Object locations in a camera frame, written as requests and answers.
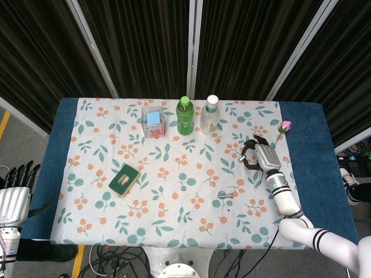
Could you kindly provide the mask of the blue fabric table cover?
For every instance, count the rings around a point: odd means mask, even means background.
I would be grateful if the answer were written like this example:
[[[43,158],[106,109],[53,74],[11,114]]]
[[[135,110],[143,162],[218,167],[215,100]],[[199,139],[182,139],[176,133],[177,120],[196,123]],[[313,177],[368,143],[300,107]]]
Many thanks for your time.
[[[32,209],[46,203],[50,207],[26,221],[21,232],[23,239],[50,239],[77,106],[77,98],[64,98],[59,103],[31,201]],[[281,101],[279,106],[284,119],[293,122],[288,148],[306,216],[316,227],[358,243],[322,105]]]

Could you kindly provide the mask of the black pleated curtain panel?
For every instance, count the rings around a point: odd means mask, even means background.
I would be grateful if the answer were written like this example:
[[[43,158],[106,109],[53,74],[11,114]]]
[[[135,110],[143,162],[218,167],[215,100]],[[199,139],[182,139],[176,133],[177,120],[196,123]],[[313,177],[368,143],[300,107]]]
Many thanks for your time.
[[[339,0],[275,95],[322,104],[338,147],[371,127],[371,0]]]
[[[110,97],[65,0],[0,0],[0,97],[50,133],[63,98]]]
[[[190,0],[79,0],[120,98],[186,94]]]
[[[323,0],[204,0],[195,97],[265,100]]]

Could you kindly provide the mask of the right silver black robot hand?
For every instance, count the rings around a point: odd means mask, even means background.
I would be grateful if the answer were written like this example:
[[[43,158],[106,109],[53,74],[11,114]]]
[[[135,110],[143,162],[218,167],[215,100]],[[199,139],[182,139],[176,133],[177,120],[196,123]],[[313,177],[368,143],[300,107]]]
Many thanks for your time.
[[[265,138],[254,135],[254,140],[250,139],[244,142],[244,148],[241,156],[246,156],[248,150],[254,151],[256,163],[250,164],[246,158],[243,162],[248,170],[262,171],[267,175],[278,173],[281,163],[274,148],[272,148]]]

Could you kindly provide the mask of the black trouser leg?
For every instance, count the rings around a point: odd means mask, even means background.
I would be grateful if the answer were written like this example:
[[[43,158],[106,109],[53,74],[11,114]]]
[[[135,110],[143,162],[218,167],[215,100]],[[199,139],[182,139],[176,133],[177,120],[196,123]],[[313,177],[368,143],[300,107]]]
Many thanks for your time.
[[[347,186],[346,193],[350,206],[360,202],[371,203],[371,182]]]

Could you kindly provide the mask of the black power strip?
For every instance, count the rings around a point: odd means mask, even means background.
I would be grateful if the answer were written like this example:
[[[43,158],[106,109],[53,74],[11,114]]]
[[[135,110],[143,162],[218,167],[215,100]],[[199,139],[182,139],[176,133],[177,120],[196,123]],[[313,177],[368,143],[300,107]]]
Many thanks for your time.
[[[366,168],[371,169],[371,156],[337,156],[337,161],[345,167],[357,167],[357,168]]]

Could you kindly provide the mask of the clear water bottle white cap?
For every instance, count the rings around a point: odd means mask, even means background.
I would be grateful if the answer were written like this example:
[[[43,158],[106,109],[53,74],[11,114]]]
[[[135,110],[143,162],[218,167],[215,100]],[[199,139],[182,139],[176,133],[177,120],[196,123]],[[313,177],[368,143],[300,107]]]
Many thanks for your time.
[[[219,120],[219,98],[216,95],[209,95],[206,104],[201,110],[200,128],[204,134],[213,133]]]

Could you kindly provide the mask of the black shoe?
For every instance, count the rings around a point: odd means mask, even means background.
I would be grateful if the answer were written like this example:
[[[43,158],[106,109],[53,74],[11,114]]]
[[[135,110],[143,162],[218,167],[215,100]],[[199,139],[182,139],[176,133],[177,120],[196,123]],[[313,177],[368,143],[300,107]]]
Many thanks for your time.
[[[78,253],[76,245],[52,244],[49,241],[20,239],[16,259],[18,261],[67,262]]]

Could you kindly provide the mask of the green tea bottle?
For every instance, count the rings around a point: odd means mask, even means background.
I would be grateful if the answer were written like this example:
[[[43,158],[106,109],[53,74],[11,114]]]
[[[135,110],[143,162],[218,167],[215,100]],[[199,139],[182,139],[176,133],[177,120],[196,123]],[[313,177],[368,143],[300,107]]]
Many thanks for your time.
[[[194,106],[188,96],[182,96],[176,107],[177,131],[182,136],[190,135],[194,129]]]

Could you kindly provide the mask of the floral print tablecloth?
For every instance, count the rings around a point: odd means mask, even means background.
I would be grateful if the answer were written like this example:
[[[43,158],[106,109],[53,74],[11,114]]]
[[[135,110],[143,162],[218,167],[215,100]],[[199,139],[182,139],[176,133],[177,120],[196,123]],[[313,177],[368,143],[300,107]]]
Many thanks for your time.
[[[298,198],[279,102],[221,101],[213,133],[200,128],[204,101],[194,101],[194,130],[177,131],[175,100],[79,98],[50,235],[59,244],[170,248],[284,248],[304,244],[277,235],[283,215],[260,171],[238,162],[244,142],[273,147]],[[165,135],[145,138],[143,107],[161,106]],[[129,165],[140,177],[122,197],[109,188]],[[219,199],[233,193],[234,198]]]

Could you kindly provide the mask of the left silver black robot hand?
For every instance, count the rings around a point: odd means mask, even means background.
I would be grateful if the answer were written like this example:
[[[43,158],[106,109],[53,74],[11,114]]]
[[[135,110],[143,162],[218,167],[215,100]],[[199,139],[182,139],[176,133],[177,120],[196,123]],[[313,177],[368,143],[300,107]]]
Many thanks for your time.
[[[49,203],[30,209],[32,190],[40,164],[33,161],[9,169],[0,177],[0,228],[22,228],[28,218],[44,213]]]

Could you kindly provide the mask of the clear plastic box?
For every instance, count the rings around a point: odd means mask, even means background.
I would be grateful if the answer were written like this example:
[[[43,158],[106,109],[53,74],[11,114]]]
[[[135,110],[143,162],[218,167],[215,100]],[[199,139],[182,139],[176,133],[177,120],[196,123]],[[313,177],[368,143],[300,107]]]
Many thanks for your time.
[[[146,124],[146,114],[148,112],[159,111],[161,113],[161,123],[160,124]],[[163,108],[161,106],[151,106],[143,107],[141,110],[141,127],[145,138],[152,138],[151,132],[153,130],[164,130],[165,132],[165,116]]]

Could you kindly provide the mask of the silver aluminium frame rail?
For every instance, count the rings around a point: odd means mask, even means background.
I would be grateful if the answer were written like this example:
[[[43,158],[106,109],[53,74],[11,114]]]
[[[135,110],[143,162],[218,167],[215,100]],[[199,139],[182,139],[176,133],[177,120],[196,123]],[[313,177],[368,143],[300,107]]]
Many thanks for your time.
[[[361,142],[362,140],[370,137],[371,134],[359,134],[357,136],[354,136],[353,138],[350,138],[346,142],[340,144],[339,146],[335,147],[334,151],[335,153],[343,152],[344,150],[350,148],[351,146]]]
[[[9,111],[11,115],[17,118],[19,121],[24,123],[29,128],[33,129],[36,133],[44,138],[49,138],[49,134],[42,130],[39,126],[37,126],[33,121],[31,121],[28,117],[22,114],[19,110],[17,110],[14,106],[12,106],[9,102],[7,102],[4,98],[0,97],[0,106],[4,108],[6,111]]]

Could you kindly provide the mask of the green yellow scouring sponge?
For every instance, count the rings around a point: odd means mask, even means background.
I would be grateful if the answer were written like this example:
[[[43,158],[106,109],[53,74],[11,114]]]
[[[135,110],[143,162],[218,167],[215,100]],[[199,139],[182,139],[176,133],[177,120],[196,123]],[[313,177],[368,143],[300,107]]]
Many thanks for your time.
[[[131,190],[132,186],[140,177],[140,172],[133,167],[125,164],[109,184],[112,189],[119,196],[126,196]]]

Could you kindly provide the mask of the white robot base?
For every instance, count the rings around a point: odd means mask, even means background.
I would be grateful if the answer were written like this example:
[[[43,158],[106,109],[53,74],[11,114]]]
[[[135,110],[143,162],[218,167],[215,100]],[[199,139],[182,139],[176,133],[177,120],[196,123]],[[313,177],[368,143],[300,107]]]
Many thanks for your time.
[[[143,250],[153,278],[209,278],[213,249],[143,247]]]

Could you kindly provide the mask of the white sneaker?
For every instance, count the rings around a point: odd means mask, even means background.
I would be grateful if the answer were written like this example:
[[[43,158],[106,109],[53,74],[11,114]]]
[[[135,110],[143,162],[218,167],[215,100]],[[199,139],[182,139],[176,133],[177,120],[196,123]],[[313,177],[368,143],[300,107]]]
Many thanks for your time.
[[[357,184],[357,180],[355,179],[354,175],[348,172],[345,168],[340,167],[340,173],[346,186],[354,186]]]

